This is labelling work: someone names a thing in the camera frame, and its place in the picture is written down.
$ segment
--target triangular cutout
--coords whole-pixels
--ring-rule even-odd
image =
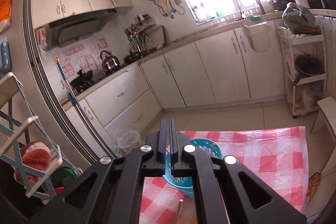
[[[239,172],[238,176],[253,208],[258,209],[272,201],[272,197],[246,173]]]
[[[78,209],[82,209],[96,179],[97,173],[92,173],[78,188],[65,198],[65,202]]]

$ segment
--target copper kettle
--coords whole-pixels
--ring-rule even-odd
[[[103,52],[107,53],[107,55],[108,55],[104,59],[103,59],[103,55],[102,55]],[[100,59],[103,60],[101,66],[102,66],[104,72],[109,72],[110,70],[120,66],[120,62],[119,62],[118,58],[115,57],[114,55],[110,54],[107,51],[101,51]]]

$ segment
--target power outlet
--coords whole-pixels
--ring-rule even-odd
[[[174,2],[175,2],[176,5],[180,5],[182,3],[181,0],[174,0]]]

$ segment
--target teal plastic basket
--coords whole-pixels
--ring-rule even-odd
[[[208,139],[192,139],[190,143],[196,147],[199,147],[205,150],[207,153],[210,152],[210,149],[213,147],[212,157],[218,159],[222,158],[222,152],[219,146]],[[191,177],[175,178],[171,175],[171,165],[170,165],[170,154],[166,155],[166,171],[163,175],[163,178],[172,186],[179,189],[181,192],[185,193],[188,197],[194,198],[194,189],[193,181]]]

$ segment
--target drawer handle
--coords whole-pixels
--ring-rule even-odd
[[[174,68],[172,67],[172,65],[171,65],[171,63],[170,63],[170,59],[169,59],[169,58],[167,58],[167,63],[168,63],[168,66],[170,67],[170,69],[171,69],[172,71],[174,71]]]
[[[240,41],[241,41],[241,44],[243,45],[244,52],[246,52],[245,43],[244,43],[243,37],[241,35],[240,35]]]
[[[163,69],[165,70],[166,73],[169,73],[169,71],[168,71],[167,68],[165,67],[165,64],[164,64],[163,60],[161,60],[161,61],[162,61],[162,67],[163,67]]]
[[[133,123],[138,122],[142,118],[143,114],[141,114]]]
[[[126,91],[127,90],[124,90],[122,93],[120,93],[119,95],[117,95],[117,97],[120,97],[120,96],[124,95]]]
[[[89,116],[88,118],[89,118],[89,120],[93,120],[93,117],[92,117],[92,115],[91,115],[91,113],[90,113],[90,111],[89,111],[89,109],[87,108],[87,107],[84,107],[84,113],[87,115],[87,116]]]
[[[231,38],[231,40],[232,40],[233,47],[235,48],[236,54],[238,54],[237,46],[236,46],[236,43],[235,43],[235,40],[233,39],[233,37]]]

